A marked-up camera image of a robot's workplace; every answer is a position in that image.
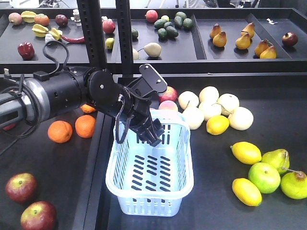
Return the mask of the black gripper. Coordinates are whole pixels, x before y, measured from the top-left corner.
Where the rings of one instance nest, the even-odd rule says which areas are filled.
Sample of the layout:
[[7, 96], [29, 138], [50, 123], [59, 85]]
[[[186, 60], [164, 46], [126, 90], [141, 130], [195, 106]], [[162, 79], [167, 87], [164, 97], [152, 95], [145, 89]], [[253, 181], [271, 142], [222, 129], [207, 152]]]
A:
[[152, 97], [157, 95], [157, 83], [147, 80], [144, 76], [138, 77], [128, 85], [123, 86], [124, 109], [119, 120], [131, 127], [140, 141], [146, 142], [152, 147], [160, 143], [160, 136], [164, 134], [164, 128], [160, 120], [154, 121], [150, 115]]

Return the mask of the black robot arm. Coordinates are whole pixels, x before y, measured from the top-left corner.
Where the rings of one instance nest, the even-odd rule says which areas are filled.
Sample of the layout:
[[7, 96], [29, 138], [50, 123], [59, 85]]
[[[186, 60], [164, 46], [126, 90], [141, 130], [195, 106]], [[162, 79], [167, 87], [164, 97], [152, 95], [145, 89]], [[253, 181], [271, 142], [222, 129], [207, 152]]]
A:
[[10, 86], [0, 92], [0, 129], [19, 121], [28, 125], [27, 130], [12, 136], [14, 142], [34, 133], [41, 122], [84, 104], [115, 118], [116, 127], [124, 124], [123, 132], [116, 131], [119, 144], [129, 130], [153, 147], [161, 142], [164, 130], [160, 121], [151, 117], [151, 95], [162, 95], [167, 83], [151, 65], [141, 65], [141, 76], [124, 86], [114, 82], [107, 69], [54, 63], [53, 72], [37, 71], [31, 78], [21, 75], [17, 80], [4, 70]]

